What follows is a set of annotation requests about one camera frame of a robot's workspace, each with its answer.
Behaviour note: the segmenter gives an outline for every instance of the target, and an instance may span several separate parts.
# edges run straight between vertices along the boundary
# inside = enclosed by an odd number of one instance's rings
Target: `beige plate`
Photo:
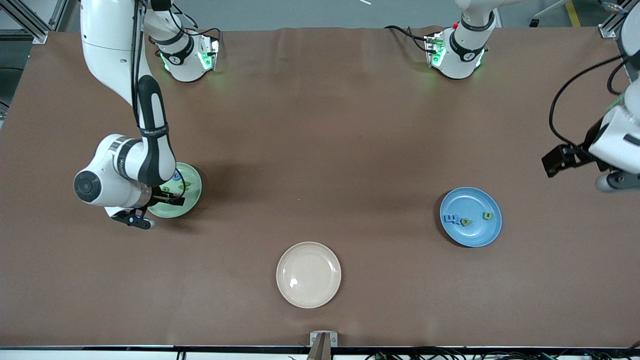
[[[311,241],[295,244],[287,250],[276,272],[282,296],[303,309],[325,305],[340,287],[342,271],[328,247]]]

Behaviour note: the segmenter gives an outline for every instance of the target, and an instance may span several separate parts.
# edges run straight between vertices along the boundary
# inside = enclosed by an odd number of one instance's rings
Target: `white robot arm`
[[[620,40],[621,61],[640,69],[640,6],[628,13]],[[640,190],[639,80],[629,85],[609,106],[602,119],[587,132],[582,144],[559,145],[542,158],[549,177],[593,161],[601,171],[608,171],[596,180],[596,187],[601,191]]]
[[[444,76],[463,79],[471,75],[495,29],[495,9],[524,0],[455,0],[462,18],[455,28],[433,35],[427,44],[428,62]]]
[[[140,0],[81,4],[86,64],[101,83],[133,107],[141,138],[113,134],[103,139],[89,165],[76,175],[74,190],[85,203],[104,207],[114,220],[151,229],[154,222],[144,218],[148,206],[158,202],[180,206],[184,199],[159,187],[172,178],[176,164],[162,93],[144,56],[144,25],[161,51],[175,58],[171,71],[178,80],[196,80],[211,69],[200,60],[201,51],[210,56],[211,48],[202,35],[184,30],[170,11],[171,1],[145,4]]]

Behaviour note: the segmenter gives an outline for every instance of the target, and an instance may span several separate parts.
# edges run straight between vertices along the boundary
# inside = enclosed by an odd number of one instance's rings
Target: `brown mat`
[[[640,193],[589,166],[547,179],[556,90],[616,54],[593,28],[498,29],[451,81],[389,30],[225,34],[220,72],[174,81],[154,61],[176,158],[205,182],[193,212],[129,229],[73,193],[131,108],[94,79],[78,34],[35,46],[1,131],[0,344],[628,346],[640,335]],[[594,71],[561,99],[576,141],[613,100]],[[617,86],[625,82],[620,77]],[[438,225],[458,186],[504,215],[490,246]],[[282,253],[329,246],[342,285],[313,310],[275,284]]]

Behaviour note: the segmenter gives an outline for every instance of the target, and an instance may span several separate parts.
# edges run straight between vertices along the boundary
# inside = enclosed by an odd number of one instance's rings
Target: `metal bracket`
[[[640,0],[624,0],[620,6],[629,12],[639,1]],[[603,38],[616,38],[616,30],[620,28],[625,21],[625,17],[626,15],[621,13],[611,14],[602,24],[598,25],[600,36]]]
[[[495,13],[495,27],[496,28],[501,28],[502,27],[502,16],[500,16],[500,11],[498,10],[498,8],[493,9],[493,12]]]
[[[31,34],[34,44],[47,41],[47,32],[52,28],[22,0],[0,0],[0,8]]]
[[[314,331],[309,334],[311,350],[307,360],[331,360],[331,348],[338,346],[338,333],[335,331]]]
[[[616,31],[606,30],[602,24],[598,24],[598,31],[602,38],[616,38]]]
[[[318,330],[318,331],[314,331],[311,332],[309,334],[309,346],[313,347],[314,346],[314,341],[316,340],[317,336],[322,334],[322,333],[326,333],[329,335],[329,339],[331,340],[331,347],[337,347],[338,346],[338,333],[335,331],[327,331],[327,330]]]
[[[430,50],[430,52],[425,53],[427,57],[427,68],[430,69],[433,67],[434,62],[439,65],[439,59],[441,59],[445,54],[444,31],[435,33],[430,37],[424,37],[424,48]]]
[[[2,127],[2,120],[4,120],[8,112],[9,105],[5,104],[3,101],[0,101],[0,127]]]
[[[47,43],[47,39],[49,38],[49,32],[45,31],[44,32],[44,37],[39,37],[39,38],[33,38],[33,41],[31,42],[33,45],[44,45]]]

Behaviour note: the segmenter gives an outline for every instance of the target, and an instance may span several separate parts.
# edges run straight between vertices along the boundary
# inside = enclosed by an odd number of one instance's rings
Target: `yellow floor tape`
[[[578,19],[578,14],[575,12],[575,6],[573,5],[573,1],[569,1],[564,4],[566,6],[566,11],[569,13],[569,20],[571,20],[571,26],[574,28],[580,27],[580,20]]]

